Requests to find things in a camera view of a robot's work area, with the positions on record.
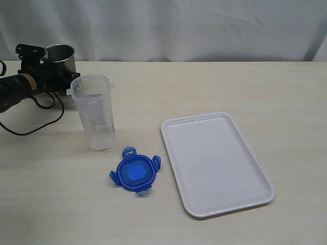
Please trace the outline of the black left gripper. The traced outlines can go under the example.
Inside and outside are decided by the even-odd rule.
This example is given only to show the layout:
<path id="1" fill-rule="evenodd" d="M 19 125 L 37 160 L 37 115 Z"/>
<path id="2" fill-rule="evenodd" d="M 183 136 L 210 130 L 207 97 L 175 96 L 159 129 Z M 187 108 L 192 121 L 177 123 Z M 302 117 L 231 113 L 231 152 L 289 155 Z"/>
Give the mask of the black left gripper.
<path id="1" fill-rule="evenodd" d="M 47 56 L 45 48 L 27 44 L 18 44 L 15 52 L 21 60 L 19 74 L 28 74 L 36 82 L 37 90 L 59 92 L 59 78 L 49 68 L 43 58 Z"/>

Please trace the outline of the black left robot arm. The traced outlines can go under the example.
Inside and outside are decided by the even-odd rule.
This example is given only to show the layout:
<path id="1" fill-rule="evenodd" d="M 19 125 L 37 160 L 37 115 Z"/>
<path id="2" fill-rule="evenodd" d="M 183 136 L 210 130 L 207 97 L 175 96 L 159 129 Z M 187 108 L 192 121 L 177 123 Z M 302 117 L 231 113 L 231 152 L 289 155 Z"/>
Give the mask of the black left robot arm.
<path id="1" fill-rule="evenodd" d="M 68 44 L 46 48 L 18 44 L 15 52 L 21 60 L 17 74 L 5 77 L 5 64 L 1 71 L 1 113 L 29 96 L 65 92 L 80 76 L 76 72 L 75 50 Z"/>

